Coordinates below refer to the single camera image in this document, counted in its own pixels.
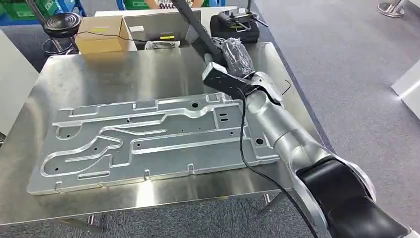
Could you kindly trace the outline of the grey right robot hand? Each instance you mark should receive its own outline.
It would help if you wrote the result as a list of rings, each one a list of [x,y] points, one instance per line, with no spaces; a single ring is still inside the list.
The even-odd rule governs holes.
[[[228,73],[245,78],[255,72],[252,59],[240,38],[228,38],[221,43],[221,50],[227,62]]]

